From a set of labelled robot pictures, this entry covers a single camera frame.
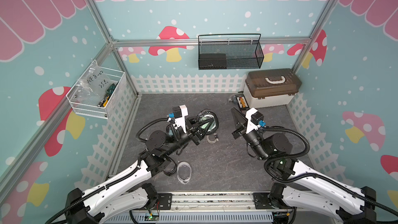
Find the green wall charger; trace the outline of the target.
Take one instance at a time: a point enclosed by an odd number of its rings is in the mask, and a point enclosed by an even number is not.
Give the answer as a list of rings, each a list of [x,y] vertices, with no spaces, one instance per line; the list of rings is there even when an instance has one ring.
[[[205,120],[201,121],[201,126],[200,128],[203,130],[208,130],[209,132],[214,128],[214,119],[213,118],[208,118]]]

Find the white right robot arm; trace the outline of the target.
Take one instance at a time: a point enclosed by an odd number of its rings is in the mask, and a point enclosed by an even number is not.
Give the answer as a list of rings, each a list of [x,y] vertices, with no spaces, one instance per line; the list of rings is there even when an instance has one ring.
[[[262,205],[272,208],[304,208],[329,216],[343,224],[375,224],[375,190],[340,183],[299,160],[310,150],[300,133],[269,127],[264,116],[252,108],[243,114],[231,109],[235,139],[243,137],[266,173],[275,181]]]

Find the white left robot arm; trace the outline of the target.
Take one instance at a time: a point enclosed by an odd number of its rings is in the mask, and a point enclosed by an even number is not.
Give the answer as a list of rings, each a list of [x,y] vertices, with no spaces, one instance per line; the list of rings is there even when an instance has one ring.
[[[185,120],[185,127],[172,129],[172,135],[158,130],[145,142],[147,148],[124,171],[87,190],[75,189],[66,200],[65,223],[103,224],[123,212],[147,208],[158,203],[159,196],[152,184],[146,181],[163,172],[172,162],[170,155],[189,142],[196,145],[207,135],[211,119]]]

